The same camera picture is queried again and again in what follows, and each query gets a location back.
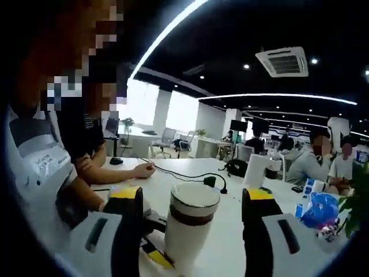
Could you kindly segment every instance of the white tumbler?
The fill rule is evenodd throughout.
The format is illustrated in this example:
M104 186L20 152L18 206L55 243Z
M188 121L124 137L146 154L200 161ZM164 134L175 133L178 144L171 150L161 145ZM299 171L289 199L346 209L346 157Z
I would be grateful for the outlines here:
M172 189L165 254L174 262L179 274L191 276L219 201L219 192L198 182L179 184Z

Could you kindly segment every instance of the cable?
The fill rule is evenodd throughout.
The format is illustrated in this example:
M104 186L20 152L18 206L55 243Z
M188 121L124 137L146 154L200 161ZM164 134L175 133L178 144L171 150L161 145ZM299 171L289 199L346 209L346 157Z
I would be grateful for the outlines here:
M147 163L153 163L152 161L150 161L150 160L145 160L145 159L143 159L143 158L139 158L139 159L141 159L141 160L143 160L144 162L147 162ZM223 188L220 190L220 193L221 194L227 194L227 182L226 182L226 180L223 178L223 176L222 175L220 175L220 174L216 174L216 173L204 173L204 174L201 174L201 175L199 175L199 176L187 176L187 175L183 175L183 174L181 174L181 173L177 173L177 172L174 172L174 171L171 171L171 170L167 170L167 169L163 169L163 168L161 168L161 167L159 167L159 166L157 166L157 165L155 165L155 168L157 168L157 169L159 169L159 170L161 170L162 172L164 172L164 173L168 173L168 174L171 174L172 176L174 176L174 174L175 175L179 175L179 176L182 176L182 177L186 177L186 178L190 178L190 179L193 179L193 178L199 178L199 177L203 177L203 176L206 176L206 175L214 175L214 176L218 176L218 177L220 177L222 180L223 180L223 182L224 182L224 186L223 186Z

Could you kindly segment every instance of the black t-shirt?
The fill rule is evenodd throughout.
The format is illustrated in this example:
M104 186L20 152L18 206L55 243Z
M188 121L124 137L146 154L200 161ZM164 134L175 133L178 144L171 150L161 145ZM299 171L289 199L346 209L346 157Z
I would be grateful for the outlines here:
M260 152L264 151L264 142L258 137L254 137L251 140L246 141L245 145L254 147L255 154L260 154Z
M80 98L65 98L57 111L60 135L71 161L96 152L104 143L101 119L93 120L83 111Z

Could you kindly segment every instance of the black bag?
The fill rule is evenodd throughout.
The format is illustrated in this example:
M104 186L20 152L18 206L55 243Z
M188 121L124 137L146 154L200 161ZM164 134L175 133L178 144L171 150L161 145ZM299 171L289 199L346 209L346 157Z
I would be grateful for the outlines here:
M234 176L243 178L246 175L247 163L243 160L233 159L226 163L223 169L218 170L221 171L225 169L227 169L229 177L232 174Z

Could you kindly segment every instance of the wall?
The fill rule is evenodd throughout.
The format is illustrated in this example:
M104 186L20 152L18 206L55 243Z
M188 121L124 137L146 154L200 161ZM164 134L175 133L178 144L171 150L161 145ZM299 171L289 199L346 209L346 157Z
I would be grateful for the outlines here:
M222 138L224 121L225 111L199 103L196 129L205 129L207 137Z

